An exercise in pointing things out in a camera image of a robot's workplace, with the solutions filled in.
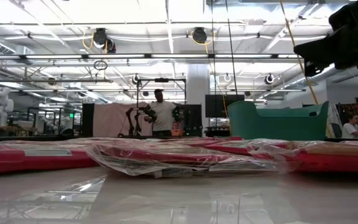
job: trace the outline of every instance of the plastic wrap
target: plastic wrap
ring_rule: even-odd
[[[159,142],[166,142],[170,144],[183,144],[193,147],[204,147],[210,144],[215,144],[222,141],[228,141],[229,138],[181,138],[181,139],[163,139]]]
[[[0,144],[0,173],[22,170],[54,170],[98,165],[84,144]]]
[[[286,146],[296,154],[303,172],[358,172],[358,142],[292,141]]]
[[[152,174],[155,177],[177,177],[222,172],[290,172],[298,165],[297,161],[274,161],[270,158],[241,156],[167,142],[94,144],[87,152],[102,166],[133,176]]]
[[[223,141],[207,145],[205,148],[249,156],[249,151],[258,150],[260,147],[268,146],[271,144],[276,144],[276,146],[280,146],[279,144],[282,144],[282,147],[285,147],[287,142],[288,141],[274,139]]]

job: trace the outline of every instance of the plastic bag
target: plastic bag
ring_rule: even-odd
[[[87,152],[102,166],[128,175],[177,177],[217,172],[290,172],[296,169],[295,163],[290,164],[292,161],[274,161],[166,142],[94,144]]]

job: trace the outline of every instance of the red mat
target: red mat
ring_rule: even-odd
[[[73,144],[0,144],[0,173],[97,166],[86,153],[89,147],[91,146]]]

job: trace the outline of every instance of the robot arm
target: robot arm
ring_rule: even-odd
[[[41,120],[45,122],[45,124],[48,126],[48,127],[51,127],[54,131],[57,130],[57,126],[53,124],[53,122],[49,121],[46,117],[41,117]]]
[[[11,90],[9,88],[0,87],[0,126],[6,125],[7,113],[13,111],[14,102],[8,98]]]

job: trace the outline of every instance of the white t-shirt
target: white t-shirt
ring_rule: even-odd
[[[173,124],[172,110],[176,106],[171,102],[162,101],[161,103],[151,103],[150,107],[157,114],[157,120],[153,124],[153,131],[171,131]]]
[[[351,125],[346,123],[342,128],[342,138],[356,138],[352,133],[358,130],[358,125]]]

